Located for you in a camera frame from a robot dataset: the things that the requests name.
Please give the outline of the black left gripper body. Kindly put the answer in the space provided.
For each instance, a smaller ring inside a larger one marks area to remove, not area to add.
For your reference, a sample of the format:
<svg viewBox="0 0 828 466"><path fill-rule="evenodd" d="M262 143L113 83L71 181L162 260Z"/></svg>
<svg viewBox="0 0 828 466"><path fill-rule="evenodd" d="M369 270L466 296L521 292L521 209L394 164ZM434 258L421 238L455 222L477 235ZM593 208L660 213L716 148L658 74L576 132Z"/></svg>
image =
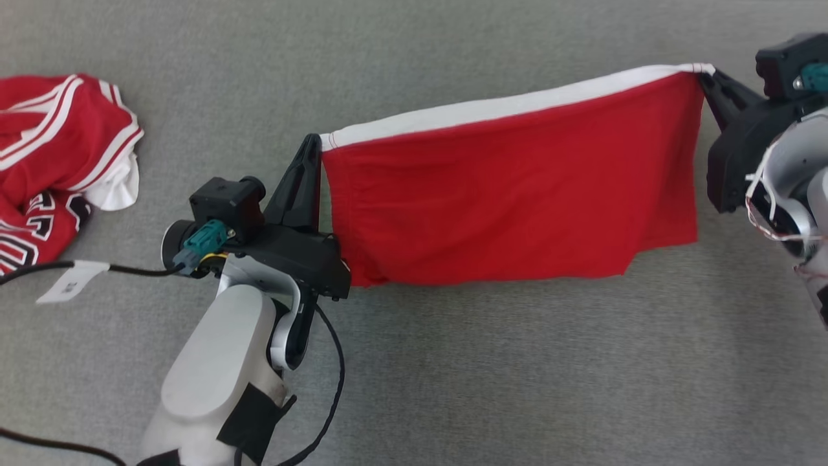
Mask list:
<svg viewBox="0 0 828 466"><path fill-rule="evenodd" d="M349 297L351 274L334 236L266 224L246 242L229 241L225 251L284 272L320 296Z"/></svg>

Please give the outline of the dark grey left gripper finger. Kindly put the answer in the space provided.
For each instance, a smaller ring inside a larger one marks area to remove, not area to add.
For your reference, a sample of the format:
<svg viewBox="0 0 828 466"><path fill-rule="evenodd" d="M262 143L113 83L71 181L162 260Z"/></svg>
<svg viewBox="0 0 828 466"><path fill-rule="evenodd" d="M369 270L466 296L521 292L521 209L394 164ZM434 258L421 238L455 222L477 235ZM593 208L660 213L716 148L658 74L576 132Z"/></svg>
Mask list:
<svg viewBox="0 0 828 466"><path fill-rule="evenodd" d="M316 135L307 135L264 212L268 224L316 228Z"/></svg>
<svg viewBox="0 0 828 466"><path fill-rule="evenodd" d="M321 136L312 135L312 227L319 231L321 199Z"/></svg>

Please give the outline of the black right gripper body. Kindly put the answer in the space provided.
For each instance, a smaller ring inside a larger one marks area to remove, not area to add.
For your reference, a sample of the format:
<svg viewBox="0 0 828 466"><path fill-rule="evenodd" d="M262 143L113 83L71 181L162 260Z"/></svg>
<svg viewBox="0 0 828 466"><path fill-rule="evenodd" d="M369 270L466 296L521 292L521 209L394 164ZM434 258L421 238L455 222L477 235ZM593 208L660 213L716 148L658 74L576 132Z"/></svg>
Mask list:
<svg viewBox="0 0 828 466"><path fill-rule="evenodd" d="M707 196L717 212L729 213L743 204L745 177L756 172L764 151L777 136L817 110L817 98L766 100L737 116L708 151Z"/></svg>

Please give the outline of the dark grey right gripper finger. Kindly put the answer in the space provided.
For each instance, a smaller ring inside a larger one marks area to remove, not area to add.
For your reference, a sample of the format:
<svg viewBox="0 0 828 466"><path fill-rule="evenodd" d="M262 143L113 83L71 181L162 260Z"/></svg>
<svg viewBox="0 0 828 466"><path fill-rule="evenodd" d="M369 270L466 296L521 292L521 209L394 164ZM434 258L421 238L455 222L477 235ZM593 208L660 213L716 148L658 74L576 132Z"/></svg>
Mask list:
<svg viewBox="0 0 828 466"><path fill-rule="evenodd" d="M744 83L721 70L701 74L701 88L710 107L745 109L767 100Z"/></svg>
<svg viewBox="0 0 828 466"><path fill-rule="evenodd" d="M699 76L699 84L701 85L701 76ZM712 110L712 114L715 118L716 123L718 124L719 129L721 131L724 131L724 130L726 130L728 125L733 123L733 121L735 121L736 118L739 117L739 115L741 115L742 112L745 111L748 108L736 109L736 108L728 105L728 106L719 107L719 108L710 107L710 110Z"/></svg>

